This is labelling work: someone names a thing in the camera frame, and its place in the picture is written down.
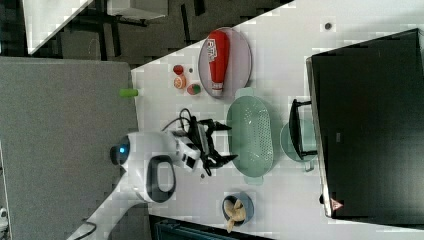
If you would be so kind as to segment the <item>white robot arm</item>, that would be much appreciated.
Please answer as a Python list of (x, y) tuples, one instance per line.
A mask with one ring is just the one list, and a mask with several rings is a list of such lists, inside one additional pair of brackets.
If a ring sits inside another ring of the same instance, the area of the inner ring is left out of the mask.
[(177, 167), (190, 173), (203, 169), (210, 174), (235, 159), (214, 148), (212, 134), (229, 126), (212, 119), (189, 119), (186, 130), (140, 131), (125, 135), (110, 149), (110, 159), (124, 173), (103, 203), (67, 240), (107, 240), (135, 205), (164, 203), (176, 191)]

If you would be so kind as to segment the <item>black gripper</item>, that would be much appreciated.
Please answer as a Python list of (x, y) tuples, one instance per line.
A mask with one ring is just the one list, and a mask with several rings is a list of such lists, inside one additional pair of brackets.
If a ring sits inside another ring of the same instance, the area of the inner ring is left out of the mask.
[(192, 118), (190, 120), (188, 136), (194, 145), (200, 150), (200, 159), (208, 176), (212, 175), (212, 168), (221, 168), (237, 158), (237, 155), (217, 155), (217, 151), (214, 147), (212, 133), (214, 131), (228, 130), (231, 130), (231, 127), (218, 121), (213, 122), (212, 119), (198, 121), (196, 118)]

